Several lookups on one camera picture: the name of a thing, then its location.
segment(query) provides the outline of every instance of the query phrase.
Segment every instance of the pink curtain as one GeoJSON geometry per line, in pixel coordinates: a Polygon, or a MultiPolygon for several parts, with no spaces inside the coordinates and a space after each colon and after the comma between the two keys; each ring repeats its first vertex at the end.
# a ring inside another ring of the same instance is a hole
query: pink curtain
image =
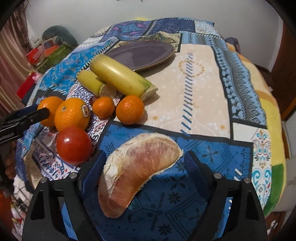
{"type": "Polygon", "coordinates": [[[0,117],[24,107],[15,93],[33,69],[26,57],[30,50],[21,4],[0,32],[0,117]]]}

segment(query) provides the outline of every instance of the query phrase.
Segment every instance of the green basket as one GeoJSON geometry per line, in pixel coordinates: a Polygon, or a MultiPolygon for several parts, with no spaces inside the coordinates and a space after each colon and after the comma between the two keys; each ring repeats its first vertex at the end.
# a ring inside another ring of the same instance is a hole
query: green basket
{"type": "Polygon", "coordinates": [[[44,74],[48,69],[61,62],[72,50],[72,46],[63,43],[37,66],[37,70],[44,74]]]}

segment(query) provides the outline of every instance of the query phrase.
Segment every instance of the green fabric patch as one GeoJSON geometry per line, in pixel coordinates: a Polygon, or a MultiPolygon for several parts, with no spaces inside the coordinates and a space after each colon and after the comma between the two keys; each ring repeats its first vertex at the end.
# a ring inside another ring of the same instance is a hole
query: green fabric patch
{"type": "Polygon", "coordinates": [[[271,166],[271,175],[271,192],[263,210],[265,217],[272,212],[279,201],[284,182],[284,165],[271,166]]]}

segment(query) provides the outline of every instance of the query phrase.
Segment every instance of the oval plate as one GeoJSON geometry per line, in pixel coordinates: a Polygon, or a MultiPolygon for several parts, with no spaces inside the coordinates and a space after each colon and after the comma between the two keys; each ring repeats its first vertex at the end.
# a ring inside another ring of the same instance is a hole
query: oval plate
{"type": "Polygon", "coordinates": [[[172,45],[157,41],[135,41],[117,47],[105,55],[115,59],[133,71],[140,71],[158,65],[175,52],[172,45]]]}

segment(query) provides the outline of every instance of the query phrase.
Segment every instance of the grapefruit segment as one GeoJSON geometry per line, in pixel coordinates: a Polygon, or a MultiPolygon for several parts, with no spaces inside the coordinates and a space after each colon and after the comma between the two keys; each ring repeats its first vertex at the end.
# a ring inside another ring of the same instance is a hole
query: grapefruit segment
{"type": "Polygon", "coordinates": [[[120,217],[143,185],[181,156],[177,143],[159,133],[141,133],[122,144],[108,157],[99,181],[98,199],[105,216],[120,217]]]}

